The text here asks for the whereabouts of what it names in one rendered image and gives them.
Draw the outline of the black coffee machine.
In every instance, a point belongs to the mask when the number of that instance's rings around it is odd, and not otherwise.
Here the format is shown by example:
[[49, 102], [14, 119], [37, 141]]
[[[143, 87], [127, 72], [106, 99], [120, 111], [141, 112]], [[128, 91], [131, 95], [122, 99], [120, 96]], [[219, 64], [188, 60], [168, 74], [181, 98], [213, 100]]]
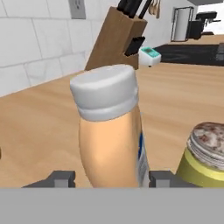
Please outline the black coffee machine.
[[217, 12], [206, 11], [196, 15], [194, 20], [188, 21], [186, 39], [200, 39], [206, 24], [216, 22]]

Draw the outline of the black hob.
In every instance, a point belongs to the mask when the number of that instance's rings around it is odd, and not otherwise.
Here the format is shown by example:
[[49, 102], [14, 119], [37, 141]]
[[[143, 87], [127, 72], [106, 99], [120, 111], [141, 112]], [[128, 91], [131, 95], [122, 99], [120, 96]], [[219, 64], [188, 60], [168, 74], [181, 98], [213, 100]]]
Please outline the black hob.
[[220, 45], [161, 45], [155, 50], [163, 63], [224, 67], [224, 47]]

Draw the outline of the yellow shaker speckled lid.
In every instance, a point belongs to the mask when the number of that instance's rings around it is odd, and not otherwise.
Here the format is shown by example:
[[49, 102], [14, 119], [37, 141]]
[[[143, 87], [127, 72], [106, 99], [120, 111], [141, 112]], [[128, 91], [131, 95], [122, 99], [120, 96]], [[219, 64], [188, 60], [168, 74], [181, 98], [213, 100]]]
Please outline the yellow shaker speckled lid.
[[201, 122], [192, 129], [176, 175], [196, 186], [224, 188], [224, 123]]

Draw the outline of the white teal kitchen timer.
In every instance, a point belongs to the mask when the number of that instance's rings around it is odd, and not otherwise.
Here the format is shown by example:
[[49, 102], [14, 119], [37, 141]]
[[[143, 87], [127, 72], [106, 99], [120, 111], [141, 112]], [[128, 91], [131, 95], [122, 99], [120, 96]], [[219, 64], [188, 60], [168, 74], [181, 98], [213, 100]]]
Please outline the white teal kitchen timer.
[[152, 67], [161, 61], [161, 54], [150, 47], [141, 47], [138, 54], [141, 66]]

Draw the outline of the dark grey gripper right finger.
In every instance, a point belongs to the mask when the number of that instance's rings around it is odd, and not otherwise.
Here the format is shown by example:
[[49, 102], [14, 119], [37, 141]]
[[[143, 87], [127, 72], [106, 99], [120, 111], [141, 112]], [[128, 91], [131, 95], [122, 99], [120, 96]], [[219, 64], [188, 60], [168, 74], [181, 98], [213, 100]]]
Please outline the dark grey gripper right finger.
[[195, 187], [194, 184], [184, 181], [171, 171], [150, 171], [150, 187]]

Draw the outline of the beige condiment bottle white cap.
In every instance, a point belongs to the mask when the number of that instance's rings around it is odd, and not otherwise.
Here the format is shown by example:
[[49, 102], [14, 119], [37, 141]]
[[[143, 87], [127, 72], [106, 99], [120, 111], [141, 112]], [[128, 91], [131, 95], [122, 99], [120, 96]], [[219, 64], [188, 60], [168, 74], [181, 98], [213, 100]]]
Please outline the beige condiment bottle white cap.
[[147, 187], [138, 84], [130, 65], [102, 66], [70, 80], [80, 115], [80, 158], [94, 187]]

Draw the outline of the hanging wooden utensils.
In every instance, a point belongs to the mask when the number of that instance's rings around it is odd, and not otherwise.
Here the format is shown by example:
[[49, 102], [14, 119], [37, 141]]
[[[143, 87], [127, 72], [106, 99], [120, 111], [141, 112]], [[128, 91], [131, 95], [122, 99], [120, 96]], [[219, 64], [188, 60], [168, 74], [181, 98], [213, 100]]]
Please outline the hanging wooden utensils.
[[156, 19], [159, 19], [160, 16], [160, 3], [161, 0], [152, 0], [148, 8], [150, 15], [154, 15]]

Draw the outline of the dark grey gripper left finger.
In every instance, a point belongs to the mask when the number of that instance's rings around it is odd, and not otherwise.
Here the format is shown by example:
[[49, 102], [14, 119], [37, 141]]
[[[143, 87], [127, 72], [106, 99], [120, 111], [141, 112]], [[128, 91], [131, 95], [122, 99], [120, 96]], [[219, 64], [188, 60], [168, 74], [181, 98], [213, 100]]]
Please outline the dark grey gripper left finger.
[[73, 188], [75, 187], [75, 171], [53, 171], [47, 178], [31, 183], [26, 187]]

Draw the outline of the grey wall outlet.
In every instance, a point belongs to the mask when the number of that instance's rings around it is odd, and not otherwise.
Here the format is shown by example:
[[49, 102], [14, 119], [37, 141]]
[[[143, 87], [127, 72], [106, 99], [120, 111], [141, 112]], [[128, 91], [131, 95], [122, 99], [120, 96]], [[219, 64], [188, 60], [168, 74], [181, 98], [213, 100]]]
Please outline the grey wall outlet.
[[72, 19], [85, 19], [86, 11], [84, 0], [68, 0]]

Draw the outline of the wooden knife block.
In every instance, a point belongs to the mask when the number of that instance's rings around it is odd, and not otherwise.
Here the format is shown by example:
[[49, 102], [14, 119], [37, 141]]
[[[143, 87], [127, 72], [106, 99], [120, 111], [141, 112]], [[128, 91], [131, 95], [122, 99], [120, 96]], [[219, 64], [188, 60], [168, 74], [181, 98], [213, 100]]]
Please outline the wooden knife block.
[[110, 7], [95, 41], [85, 70], [116, 64], [127, 64], [138, 69], [138, 51], [143, 44], [147, 21], [144, 15], [152, 0], [147, 0], [140, 15], [137, 10], [143, 0], [121, 0]]

